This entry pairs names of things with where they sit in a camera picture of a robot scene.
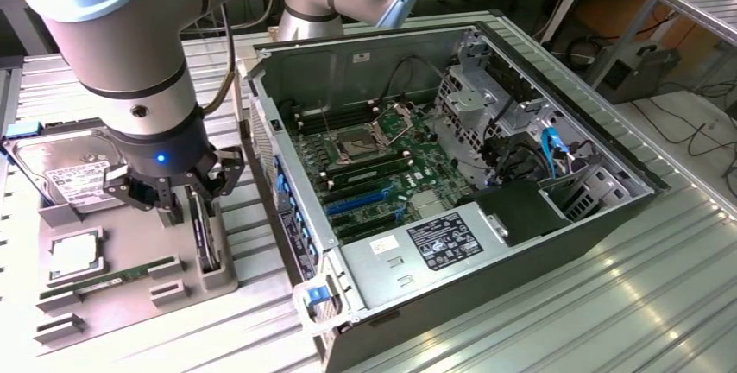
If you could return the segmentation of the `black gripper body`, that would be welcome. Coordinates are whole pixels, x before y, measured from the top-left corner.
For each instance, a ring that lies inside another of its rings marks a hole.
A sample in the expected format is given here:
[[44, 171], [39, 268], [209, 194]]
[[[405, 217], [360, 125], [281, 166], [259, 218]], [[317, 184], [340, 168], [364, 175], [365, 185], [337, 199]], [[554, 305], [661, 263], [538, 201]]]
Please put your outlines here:
[[172, 129], [155, 135], [133, 135], [112, 127], [108, 129], [137, 180], [157, 182], [187, 173], [207, 174], [217, 163], [200, 106]]

